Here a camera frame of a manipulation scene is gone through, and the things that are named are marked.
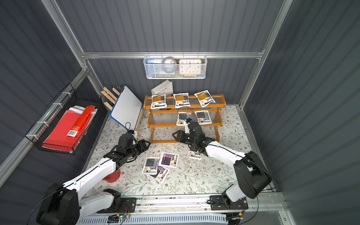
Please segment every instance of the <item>gray corrugated wall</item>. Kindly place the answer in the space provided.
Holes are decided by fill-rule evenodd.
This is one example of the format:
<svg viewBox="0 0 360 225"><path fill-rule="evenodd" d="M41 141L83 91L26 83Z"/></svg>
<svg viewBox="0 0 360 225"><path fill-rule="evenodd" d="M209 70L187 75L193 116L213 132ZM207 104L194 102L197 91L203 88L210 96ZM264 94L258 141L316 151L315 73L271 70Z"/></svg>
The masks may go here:
<svg viewBox="0 0 360 225"><path fill-rule="evenodd" d="M84 51L261 51L281 0L58 1ZM107 88L126 84L142 101L164 80L139 59L91 59ZM255 59L209 59L204 80L171 80L175 93L210 90L239 103Z"/></svg>
<svg viewBox="0 0 360 225"><path fill-rule="evenodd" d="M261 51L281 0L62 0L84 51Z"/></svg>
<svg viewBox="0 0 360 225"><path fill-rule="evenodd" d="M0 1L0 163L80 70L40 0ZM86 144L76 156L33 147L0 188L0 224L24 225L50 185L78 175L92 147Z"/></svg>
<svg viewBox="0 0 360 225"><path fill-rule="evenodd" d="M245 106L297 224L358 224L360 2L295 1Z"/></svg>
<svg viewBox="0 0 360 225"><path fill-rule="evenodd" d="M145 78L142 59L90 59L101 83L108 89L126 84L143 101L151 89L164 80ZM172 80L174 93L202 90L224 94L227 103L239 103L257 59L208 59L205 79Z"/></svg>
<svg viewBox="0 0 360 225"><path fill-rule="evenodd" d="M81 67L41 1L0 1L0 162Z"/></svg>

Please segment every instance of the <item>table surface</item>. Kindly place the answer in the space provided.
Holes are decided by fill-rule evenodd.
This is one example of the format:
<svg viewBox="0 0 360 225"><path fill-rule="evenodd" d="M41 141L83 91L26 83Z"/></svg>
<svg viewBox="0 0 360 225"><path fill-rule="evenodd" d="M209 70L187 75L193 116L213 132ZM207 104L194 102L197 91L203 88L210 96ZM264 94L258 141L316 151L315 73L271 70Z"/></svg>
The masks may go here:
<svg viewBox="0 0 360 225"><path fill-rule="evenodd" d="M138 132L141 139L150 140L151 129L147 128L148 111L144 110L146 118L142 118ZM234 105L221 109L224 122L219 127L220 143L240 152L251 151L239 114ZM97 163L111 148L118 143L119 137L126 130L108 118L88 164L88 168ZM170 173L164 183L155 178L141 174L146 157L159 157L161 152L180 155L177 168L169 168ZM85 197L99 194L104 189L111 188L122 196L159 195L159 194L207 194L221 193L230 184L236 182L233 167L202 155L202 160L187 157L188 146L181 143L151 144L135 161L124 164L121 176L113 183L101 180L85 194Z"/></svg>

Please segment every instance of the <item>clock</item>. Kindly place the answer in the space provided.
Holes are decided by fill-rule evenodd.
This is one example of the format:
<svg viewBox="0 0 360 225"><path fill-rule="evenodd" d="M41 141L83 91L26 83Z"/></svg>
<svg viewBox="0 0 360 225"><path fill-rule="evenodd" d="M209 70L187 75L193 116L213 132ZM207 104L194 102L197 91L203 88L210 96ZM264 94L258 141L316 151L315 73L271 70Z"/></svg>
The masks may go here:
<svg viewBox="0 0 360 225"><path fill-rule="evenodd" d="M201 59L179 59L179 74L196 76L201 74Z"/></svg>

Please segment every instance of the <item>snack package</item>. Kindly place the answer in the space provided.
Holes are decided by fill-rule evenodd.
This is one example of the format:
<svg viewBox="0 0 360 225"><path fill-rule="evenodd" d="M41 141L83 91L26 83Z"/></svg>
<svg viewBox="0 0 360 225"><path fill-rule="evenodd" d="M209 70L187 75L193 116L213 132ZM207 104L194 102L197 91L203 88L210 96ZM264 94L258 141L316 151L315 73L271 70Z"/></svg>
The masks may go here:
<svg viewBox="0 0 360 225"><path fill-rule="evenodd" d="M150 109L161 109L161 108L167 107L166 100L165 100L166 94L152 95L151 99L152 99L152 103L151 103Z"/></svg>
<svg viewBox="0 0 360 225"><path fill-rule="evenodd" d="M184 106L187 106L187 107L190 106L189 93L174 94L174 99L175 99L175 108L176 109L184 107Z"/></svg>
<svg viewBox="0 0 360 225"><path fill-rule="evenodd" d="M212 124L208 110L195 111L195 115L198 118L199 125Z"/></svg>
<svg viewBox="0 0 360 225"><path fill-rule="evenodd" d="M156 174L158 163L159 163L160 157L146 157L144 167L143 167L143 174Z"/></svg>
<svg viewBox="0 0 360 225"><path fill-rule="evenodd" d="M166 167L158 166L157 173L155 175L149 175L155 178L158 182L163 183L170 170Z"/></svg>
<svg viewBox="0 0 360 225"><path fill-rule="evenodd" d="M192 159L201 160L201 153L198 152L192 145L192 146L190 146L190 149L188 151L188 157L190 157Z"/></svg>
<svg viewBox="0 0 360 225"><path fill-rule="evenodd" d="M211 97L208 90L196 93L194 95L198 98L199 103L200 103L201 107L203 107L203 108L212 102L216 103L215 100Z"/></svg>
<svg viewBox="0 0 360 225"><path fill-rule="evenodd" d="M159 165L176 168L178 161L179 161L179 154L162 152L160 156Z"/></svg>
<svg viewBox="0 0 360 225"><path fill-rule="evenodd" d="M186 124L185 120L190 118L191 113L179 112L178 115L179 116L177 117L176 125L177 126L185 126L185 124Z"/></svg>

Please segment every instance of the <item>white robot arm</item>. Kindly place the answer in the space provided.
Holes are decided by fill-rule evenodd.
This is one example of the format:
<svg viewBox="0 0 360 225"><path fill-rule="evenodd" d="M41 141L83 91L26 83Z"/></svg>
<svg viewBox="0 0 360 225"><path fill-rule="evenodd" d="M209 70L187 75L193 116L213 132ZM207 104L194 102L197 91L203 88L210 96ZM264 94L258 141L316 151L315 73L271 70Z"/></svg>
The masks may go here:
<svg viewBox="0 0 360 225"><path fill-rule="evenodd" d="M270 182L271 177L254 152L242 153L205 137L197 122L188 121L186 132L173 133L175 140L191 144L199 152L233 166L238 182L222 194L221 204L227 208L244 197L255 198ZM41 225L76 224L78 220L98 211L118 212L121 194L110 189L99 195L81 199L96 183L116 171L129 158L136 158L149 148L145 140L133 145L133 136L123 134L115 147L97 164L63 185L54 184L46 192L36 221Z"/></svg>

